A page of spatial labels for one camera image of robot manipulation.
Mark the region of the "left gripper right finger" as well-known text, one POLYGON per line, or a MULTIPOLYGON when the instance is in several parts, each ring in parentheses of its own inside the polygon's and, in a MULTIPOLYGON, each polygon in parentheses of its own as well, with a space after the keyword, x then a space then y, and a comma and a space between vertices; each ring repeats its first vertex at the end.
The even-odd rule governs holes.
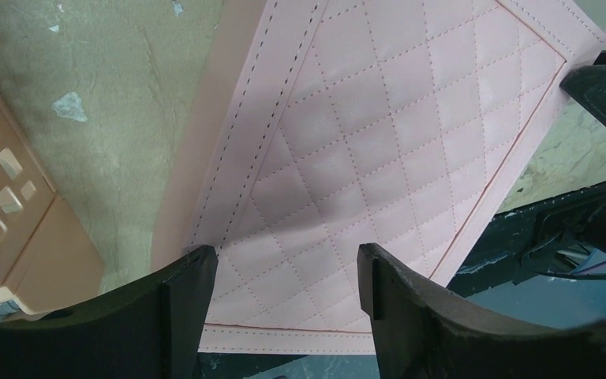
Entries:
POLYGON ((606 378, 606 320, 557 329, 487 310, 375 243, 357 254, 383 378, 606 378))

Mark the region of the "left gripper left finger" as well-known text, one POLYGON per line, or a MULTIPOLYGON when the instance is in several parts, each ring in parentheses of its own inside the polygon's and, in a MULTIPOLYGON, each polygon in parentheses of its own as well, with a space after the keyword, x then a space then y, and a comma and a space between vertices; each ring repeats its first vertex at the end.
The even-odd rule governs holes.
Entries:
POLYGON ((0 378, 198 378, 211 246, 37 321, 0 323, 0 378))

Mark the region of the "pink jewelry box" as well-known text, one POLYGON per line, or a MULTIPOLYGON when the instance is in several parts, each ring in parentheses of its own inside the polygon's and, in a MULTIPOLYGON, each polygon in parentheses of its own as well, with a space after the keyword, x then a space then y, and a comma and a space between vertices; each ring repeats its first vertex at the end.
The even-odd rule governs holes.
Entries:
POLYGON ((448 284, 604 32, 572 1, 226 1, 151 245, 219 259, 199 349, 368 355, 357 250, 448 284))

